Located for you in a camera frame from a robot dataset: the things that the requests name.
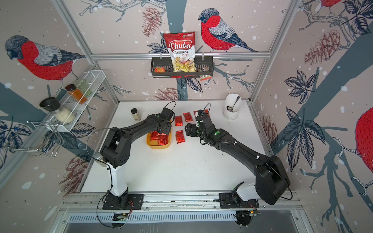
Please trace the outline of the yellow plastic storage box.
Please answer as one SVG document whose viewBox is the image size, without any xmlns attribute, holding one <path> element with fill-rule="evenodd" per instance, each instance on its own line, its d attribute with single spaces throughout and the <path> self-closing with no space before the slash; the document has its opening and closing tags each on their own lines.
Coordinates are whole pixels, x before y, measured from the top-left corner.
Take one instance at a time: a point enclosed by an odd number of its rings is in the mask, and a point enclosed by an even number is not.
<svg viewBox="0 0 373 233">
<path fill-rule="evenodd" d="M 166 149 L 171 145 L 171 134 L 158 134 L 157 132 L 151 132 L 147 134 L 146 143 L 152 149 Z"/>
</svg>

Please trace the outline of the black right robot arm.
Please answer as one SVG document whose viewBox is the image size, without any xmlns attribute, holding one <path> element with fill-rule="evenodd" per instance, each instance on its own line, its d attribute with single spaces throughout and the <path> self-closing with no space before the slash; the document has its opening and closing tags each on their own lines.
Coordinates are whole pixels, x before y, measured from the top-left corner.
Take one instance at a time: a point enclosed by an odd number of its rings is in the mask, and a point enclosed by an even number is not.
<svg viewBox="0 0 373 233">
<path fill-rule="evenodd" d="M 255 190 L 267 204 L 274 205 L 290 187 L 290 180 L 280 158 L 266 156 L 240 143 L 229 132 L 216 128 L 204 110 L 198 110 L 196 123 L 185 126 L 186 135 L 198 137 L 202 145 L 209 145 L 246 166 L 255 176 Z"/>
</svg>

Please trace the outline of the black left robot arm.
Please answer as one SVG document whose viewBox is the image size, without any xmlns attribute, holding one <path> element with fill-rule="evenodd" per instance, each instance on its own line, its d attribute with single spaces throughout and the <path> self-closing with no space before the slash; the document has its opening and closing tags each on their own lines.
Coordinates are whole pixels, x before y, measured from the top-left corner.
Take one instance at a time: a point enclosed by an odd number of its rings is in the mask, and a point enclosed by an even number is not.
<svg viewBox="0 0 373 233">
<path fill-rule="evenodd" d="M 125 170 L 122 166 L 129 160 L 132 143 L 154 131 L 169 135 L 174 119 L 175 113 L 171 109 L 164 107 L 160 113 L 151 114 L 143 121 L 132 126 L 110 128 L 101 147 L 100 154 L 104 162 L 109 164 L 112 180 L 110 194 L 113 197 L 124 196 L 124 193 L 128 191 L 125 181 Z"/>
</svg>

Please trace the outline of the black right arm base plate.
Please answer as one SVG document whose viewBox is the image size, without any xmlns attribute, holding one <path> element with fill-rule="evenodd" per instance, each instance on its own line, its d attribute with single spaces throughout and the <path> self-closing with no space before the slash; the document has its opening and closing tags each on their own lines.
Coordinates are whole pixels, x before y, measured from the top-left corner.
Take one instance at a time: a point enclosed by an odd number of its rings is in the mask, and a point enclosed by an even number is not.
<svg viewBox="0 0 373 233">
<path fill-rule="evenodd" d="M 214 200 L 220 204 L 221 209 L 241 209 L 241 208 L 259 208 L 258 199 L 244 200 L 239 196 L 239 188 L 246 188 L 251 184 L 244 186 L 245 182 L 237 184 L 230 193 L 219 193 L 219 198 Z"/>
</svg>

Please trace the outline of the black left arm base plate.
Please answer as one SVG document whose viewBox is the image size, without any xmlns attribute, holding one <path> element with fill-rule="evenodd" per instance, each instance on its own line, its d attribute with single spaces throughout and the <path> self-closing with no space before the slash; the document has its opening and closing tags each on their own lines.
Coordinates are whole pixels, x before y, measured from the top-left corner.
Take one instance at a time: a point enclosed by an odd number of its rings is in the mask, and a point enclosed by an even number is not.
<svg viewBox="0 0 373 233">
<path fill-rule="evenodd" d="M 140 210 L 144 197 L 144 194 L 129 194 L 128 189 L 120 196 L 109 192 L 105 197 L 103 210 Z"/>
</svg>

